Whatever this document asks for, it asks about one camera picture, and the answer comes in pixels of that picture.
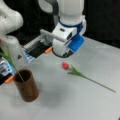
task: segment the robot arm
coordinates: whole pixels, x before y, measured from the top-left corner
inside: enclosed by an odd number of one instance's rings
[[[86,31],[86,20],[82,15],[84,0],[38,0],[38,2],[44,12],[53,15],[57,13],[59,16],[59,22],[52,32],[53,53],[59,57],[68,57],[76,52],[84,42],[82,35]]]
[[[23,25],[23,18],[17,11],[10,9],[0,0],[0,35],[6,35],[19,29]]]
[[[7,35],[23,25],[23,18],[20,13],[10,9],[4,2],[0,0],[0,47],[4,54],[9,49],[11,59],[16,66],[16,69],[21,68],[27,63],[27,59],[20,47],[18,39]]]

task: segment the blue robot part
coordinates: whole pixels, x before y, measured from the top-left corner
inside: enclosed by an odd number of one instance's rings
[[[77,34],[72,38],[72,42],[70,43],[68,48],[70,48],[73,52],[76,52],[83,43],[84,38],[81,35]]]

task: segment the table surface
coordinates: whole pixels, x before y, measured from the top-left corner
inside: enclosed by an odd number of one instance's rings
[[[61,63],[74,65],[111,92],[78,76],[68,75]],[[73,56],[62,59],[42,54],[28,67],[39,97],[24,102],[14,82],[0,87],[0,120],[118,120],[120,117],[120,49],[85,38]]]

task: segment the brown cup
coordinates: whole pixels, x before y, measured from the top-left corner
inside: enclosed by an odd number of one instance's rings
[[[39,92],[35,84],[33,74],[30,70],[22,69],[16,72],[14,76],[14,82],[24,101],[32,102],[38,97]]]

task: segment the green stem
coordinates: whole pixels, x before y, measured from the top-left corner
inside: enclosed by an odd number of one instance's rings
[[[103,84],[101,84],[101,83],[98,83],[98,82],[96,82],[96,81],[94,81],[94,80],[92,80],[92,79],[90,79],[90,78],[88,78],[88,77],[86,77],[86,76],[82,76],[82,77],[83,77],[83,78],[86,78],[87,80],[90,80],[91,82],[94,82],[94,83],[96,83],[96,84],[98,84],[98,85],[100,85],[100,86],[102,86],[102,87],[104,87],[104,88],[106,88],[106,89],[114,92],[114,93],[116,93],[115,90],[113,90],[113,89],[111,89],[111,88],[109,88],[109,87],[107,87],[107,86],[105,86],[105,85],[103,85]]]

